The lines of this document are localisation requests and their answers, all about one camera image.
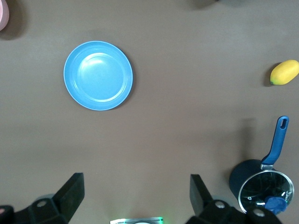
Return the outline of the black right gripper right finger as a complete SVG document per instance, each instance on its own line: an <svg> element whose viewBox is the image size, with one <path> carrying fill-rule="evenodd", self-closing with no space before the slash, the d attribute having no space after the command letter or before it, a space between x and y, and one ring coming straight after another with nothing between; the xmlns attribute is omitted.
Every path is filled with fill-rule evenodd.
<svg viewBox="0 0 299 224"><path fill-rule="evenodd" d="M212 198L199 174L190 175L189 198L194 211L190 224L280 224L281 221L265 208L251 207L238 211L223 200Z"/></svg>

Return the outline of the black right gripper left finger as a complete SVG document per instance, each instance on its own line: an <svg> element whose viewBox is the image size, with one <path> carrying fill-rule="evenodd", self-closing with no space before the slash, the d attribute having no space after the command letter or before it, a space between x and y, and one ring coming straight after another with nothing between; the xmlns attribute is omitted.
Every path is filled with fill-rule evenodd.
<svg viewBox="0 0 299 224"><path fill-rule="evenodd" d="M2 224L67 224L84 199L84 174L74 173L53 196L43 196L15 212L13 206L0 207Z"/></svg>

